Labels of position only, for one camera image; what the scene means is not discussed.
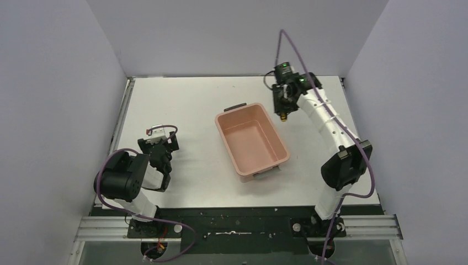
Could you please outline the black yellow screwdriver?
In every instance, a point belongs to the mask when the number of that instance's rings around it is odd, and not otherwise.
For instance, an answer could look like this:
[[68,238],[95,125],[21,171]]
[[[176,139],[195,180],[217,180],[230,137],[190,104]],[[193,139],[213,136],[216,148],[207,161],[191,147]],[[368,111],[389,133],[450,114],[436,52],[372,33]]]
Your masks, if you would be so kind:
[[288,116],[287,116],[286,113],[281,113],[281,114],[280,114],[280,120],[281,120],[282,122],[286,122],[286,121],[287,121],[287,118],[288,118]]

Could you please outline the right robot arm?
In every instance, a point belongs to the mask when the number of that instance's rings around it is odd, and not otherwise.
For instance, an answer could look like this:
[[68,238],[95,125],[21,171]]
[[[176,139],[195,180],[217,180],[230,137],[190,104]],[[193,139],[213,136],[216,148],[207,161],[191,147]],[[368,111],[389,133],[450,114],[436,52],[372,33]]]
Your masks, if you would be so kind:
[[283,62],[273,68],[273,74],[275,114],[281,121],[286,121],[290,113],[302,110],[331,153],[321,166],[325,187],[311,217],[312,231],[323,235],[326,229],[335,228],[341,199],[367,170],[365,161],[373,147],[368,140],[360,140],[348,130],[313,73],[301,75],[294,72],[288,62]]

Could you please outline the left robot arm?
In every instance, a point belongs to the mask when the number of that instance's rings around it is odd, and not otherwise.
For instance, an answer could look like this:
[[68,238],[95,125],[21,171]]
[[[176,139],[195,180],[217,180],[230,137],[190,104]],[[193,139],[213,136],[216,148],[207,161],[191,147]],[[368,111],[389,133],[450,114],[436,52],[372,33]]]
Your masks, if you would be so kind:
[[94,180],[94,191],[119,204],[137,222],[153,222],[159,207],[150,202],[143,189],[165,192],[171,181],[172,152],[179,150],[176,131],[166,135],[163,128],[139,139],[140,152],[119,150]]

